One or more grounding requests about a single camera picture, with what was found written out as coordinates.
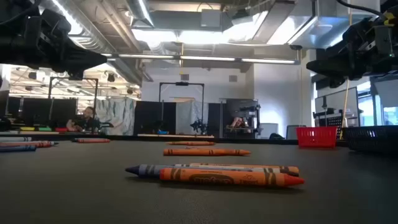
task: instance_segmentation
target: red plastic basket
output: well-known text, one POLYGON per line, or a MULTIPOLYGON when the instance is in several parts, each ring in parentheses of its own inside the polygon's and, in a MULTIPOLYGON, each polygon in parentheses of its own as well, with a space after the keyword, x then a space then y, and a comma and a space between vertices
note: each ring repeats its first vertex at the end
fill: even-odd
POLYGON ((335 147, 337 126, 296 128, 300 147, 335 147))

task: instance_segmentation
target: person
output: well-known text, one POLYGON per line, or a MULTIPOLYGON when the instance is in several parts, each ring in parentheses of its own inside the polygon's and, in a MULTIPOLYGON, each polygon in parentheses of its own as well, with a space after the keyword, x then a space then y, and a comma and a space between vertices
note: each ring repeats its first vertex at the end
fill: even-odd
POLYGON ((88 106, 84 112, 83 116, 77 116, 75 119, 70 119, 67 123, 68 131, 89 131, 93 127, 95 120, 93 119, 94 108, 88 106))

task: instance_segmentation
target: desk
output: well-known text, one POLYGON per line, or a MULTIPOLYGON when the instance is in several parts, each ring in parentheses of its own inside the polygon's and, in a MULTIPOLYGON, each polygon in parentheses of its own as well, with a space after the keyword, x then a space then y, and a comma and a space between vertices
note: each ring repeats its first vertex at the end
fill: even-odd
POLYGON ((164 142, 60 142, 0 154, 1 223, 396 223, 398 162, 268 144, 217 144, 249 157, 162 155, 164 142), (138 164, 210 162, 300 168, 293 189, 208 186, 139 179, 138 164))

